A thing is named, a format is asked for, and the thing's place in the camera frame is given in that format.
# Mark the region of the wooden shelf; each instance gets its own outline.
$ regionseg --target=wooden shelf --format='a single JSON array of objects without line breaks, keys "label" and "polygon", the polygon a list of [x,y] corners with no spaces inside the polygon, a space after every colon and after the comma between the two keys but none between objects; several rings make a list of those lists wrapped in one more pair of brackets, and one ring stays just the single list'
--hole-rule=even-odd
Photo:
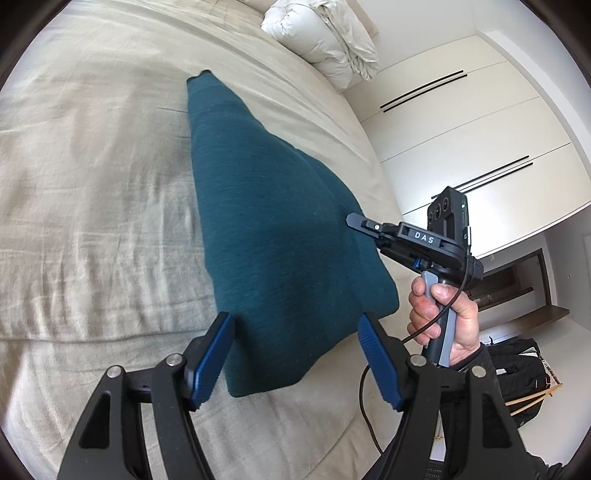
[{"label": "wooden shelf", "polygon": [[510,322],[502,323],[480,332],[480,341],[485,344],[499,343],[503,340],[528,333],[542,325],[550,324],[566,317],[570,311],[556,305],[544,305],[533,312],[522,315]]}]

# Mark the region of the hand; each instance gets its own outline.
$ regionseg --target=hand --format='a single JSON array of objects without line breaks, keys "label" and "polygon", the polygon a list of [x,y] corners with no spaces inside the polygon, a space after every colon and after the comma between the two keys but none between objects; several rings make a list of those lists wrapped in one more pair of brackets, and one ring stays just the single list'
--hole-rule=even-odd
[{"label": "hand", "polygon": [[[425,288],[425,281],[421,277],[414,279],[411,293],[408,296],[408,301],[413,306],[410,312],[411,323],[407,326],[408,333],[416,332],[439,313],[437,306],[425,296]],[[440,283],[433,285],[431,288],[433,298],[442,305],[446,305],[456,292],[457,288]],[[457,318],[456,336],[453,339],[450,365],[455,365],[480,348],[480,328],[478,326],[478,305],[471,301],[465,292],[460,294],[452,305],[452,309],[457,313]],[[415,341],[420,345],[426,345],[430,339],[437,338],[439,335],[441,335],[441,327],[435,323],[424,333],[418,335]]]}]

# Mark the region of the teal cloth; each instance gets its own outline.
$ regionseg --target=teal cloth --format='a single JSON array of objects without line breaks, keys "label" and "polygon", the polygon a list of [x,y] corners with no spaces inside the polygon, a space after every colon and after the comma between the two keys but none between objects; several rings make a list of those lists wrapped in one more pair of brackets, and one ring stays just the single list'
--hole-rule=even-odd
[{"label": "teal cloth", "polygon": [[361,208],[327,167],[271,135],[205,71],[187,81],[205,265],[217,309],[236,317],[225,363],[234,397],[297,383],[356,330],[398,308]]}]

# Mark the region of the metal screw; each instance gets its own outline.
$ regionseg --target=metal screw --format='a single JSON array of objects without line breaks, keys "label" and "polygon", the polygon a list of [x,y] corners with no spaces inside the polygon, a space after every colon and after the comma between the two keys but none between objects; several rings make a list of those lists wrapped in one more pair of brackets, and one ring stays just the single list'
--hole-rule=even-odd
[{"label": "metal screw", "polygon": [[121,375],[121,367],[119,365],[114,365],[107,370],[107,377],[109,378],[117,378]]},{"label": "metal screw", "polygon": [[410,362],[415,367],[424,367],[425,365],[427,365],[427,359],[422,355],[412,355],[410,358]]},{"label": "metal screw", "polygon": [[475,365],[472,367],[472,375],[474,375],[476,378],[484,378],[486,377],[486,370],[484,370],[484,367],[481,367],[480,365]]},{"label": "metal screw", "polygon": [[180,353],[173,353],[172,355],[169,355],[168,357],[166,357],[166,364],[169,367],[176,367],[182,361],[183,361],[183,356]]}]

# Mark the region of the white duvet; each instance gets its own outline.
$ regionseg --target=white duvet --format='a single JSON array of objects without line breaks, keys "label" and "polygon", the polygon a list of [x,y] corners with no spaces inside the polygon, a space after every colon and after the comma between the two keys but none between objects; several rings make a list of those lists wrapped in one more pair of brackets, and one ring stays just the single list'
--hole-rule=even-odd
[{"label": "white duvet", "polygon": [[[217,308],[190,164],[186,79],[212,70],[273,134],[331,168],[365,213],[400,211],[342,95],[235,0],[72,0],[0,91],[0,421],[53,480],[105,369],[182,351]],[[410,273],[387,264],[405,333]],[[356,480],[377,457],[359,414],[354,336],[297,385],[193,415],[217,480]],[[368,382],[382,444],[395,416]],[[153,418],[154,480],[166,475]]]},{"label": "white duvet", "polygon": [[354,73],[371,80],[378,70],[374,43],[346,0],[278,0],[261,28],[337,90],[345,90]]}]

